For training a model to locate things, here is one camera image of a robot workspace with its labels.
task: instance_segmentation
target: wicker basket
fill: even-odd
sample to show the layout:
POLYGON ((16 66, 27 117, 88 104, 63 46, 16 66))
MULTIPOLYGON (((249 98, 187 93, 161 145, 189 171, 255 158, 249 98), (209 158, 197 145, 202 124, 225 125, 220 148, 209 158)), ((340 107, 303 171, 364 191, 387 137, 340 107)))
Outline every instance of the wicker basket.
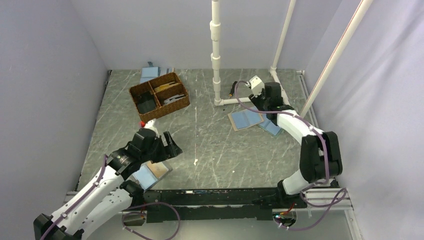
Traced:
POLYGON ((152 79, 148 82, 144 82, 131 87, 129 89, 129 94, 131 95, 132 101, 134 102, 136 109, 137 104, 139 103, 140 95, 146 92, 150 92, 152 95, 154 95, 156 109, 149 111, 145 114, 142 114, 137 110, 140 119, 145 123, 152 119, 158 119, 160 117, 163 117, 167 114, 183 109, 190 105, 189 93, 187 92, 187 89, 184 87, 183 83, 181 82, 178 75, 175 74, 175 72, 170 72, 168 74, 152 79), (154 91, 155 88, 172 82, 176 82, 176 84, 159 92, 154 91), (180 94, 184 94, 184 97, 166 105, 164 104, 164 101, 166 99, 180 94))

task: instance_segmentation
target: screwdriver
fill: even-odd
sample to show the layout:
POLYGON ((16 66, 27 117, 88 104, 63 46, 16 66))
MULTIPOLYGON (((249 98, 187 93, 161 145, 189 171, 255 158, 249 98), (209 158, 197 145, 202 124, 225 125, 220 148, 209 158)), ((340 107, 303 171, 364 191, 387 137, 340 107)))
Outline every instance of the screwdriver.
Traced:
POLYGON ((228 96, 229 96, 229 98, 228 98, 228 99, 231 99, 231 98, 233 97, 233 95, 234 95, 234 91, 236 90, 236 84, 237 84, 237 81, 234 81, 234 82, 232 83, 231 90, 229 91, 229 94, 228 94, 228 96))

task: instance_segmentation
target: black item in basket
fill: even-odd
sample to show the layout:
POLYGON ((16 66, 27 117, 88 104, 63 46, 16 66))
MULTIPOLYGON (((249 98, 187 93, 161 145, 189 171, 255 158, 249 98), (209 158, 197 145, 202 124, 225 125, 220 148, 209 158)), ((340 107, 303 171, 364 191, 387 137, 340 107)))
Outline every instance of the black item in basket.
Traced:
POLYGON ((141 114, 146 114, 156 109, 155 97, 150 92, 142 93, 138 97, 137 109, 141 114))

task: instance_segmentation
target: gray wall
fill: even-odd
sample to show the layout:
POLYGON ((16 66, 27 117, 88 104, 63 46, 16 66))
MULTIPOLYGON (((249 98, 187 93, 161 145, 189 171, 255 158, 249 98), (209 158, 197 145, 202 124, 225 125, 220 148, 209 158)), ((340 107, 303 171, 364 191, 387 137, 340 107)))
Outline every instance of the gray wall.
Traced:
MULTIPOLYGON (((210 0, 72 0, 110 69, 211 68, 210 0)), ((221 67, 269 68, 290 0, 222 0, 221 67)), ((341 0, 298 0, 279 68, 302 69, 341 0)))
POLYGON ((75 187, 106 67, 68 0, 0 1, 0 239, 75 187))
MULTIPOLYGON (((343 0, 306 68, 312 89, 358 1, 343 0)), ((314 103, 339 136, 364 239, 424 239, 424 2, 374 0, 314 103)))

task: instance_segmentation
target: marble tabletop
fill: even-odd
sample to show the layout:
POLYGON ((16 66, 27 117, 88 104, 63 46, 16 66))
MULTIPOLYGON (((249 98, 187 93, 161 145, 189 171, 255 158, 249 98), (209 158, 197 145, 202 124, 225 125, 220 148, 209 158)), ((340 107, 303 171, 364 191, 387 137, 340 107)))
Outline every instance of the marble tabletop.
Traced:
MULTIPOLYGON (((176 73, 189 92, 190 105, 159 118, 157 126, 159 131, 171 133, 183 153, 167 161, 173 171, 154 189, 274 187, 297 170, 300 145, 287 132, 274 137, 259 126, 233 130, 228 114, 243 108, 231 104, 224 110, 224 106, 214 105, 212 69, 180 69, 176 73)), ((140 118, 129 88, 139 83, 140 75, 140 70, 112 71, 78 190, 94 177, 103 155, 125 146, 138 130, 140 118)), ((234 81, 247 81, 255 75, 264 82, 273 80, 267 69, 222 69, 221 96, 228 96, 234 81)), ((306 99, 296 71, 280 69, 277 75, 290 104, 299 111, 306 99)), ((241 97, 249 94, 248 88, 240 88, 241 97)))

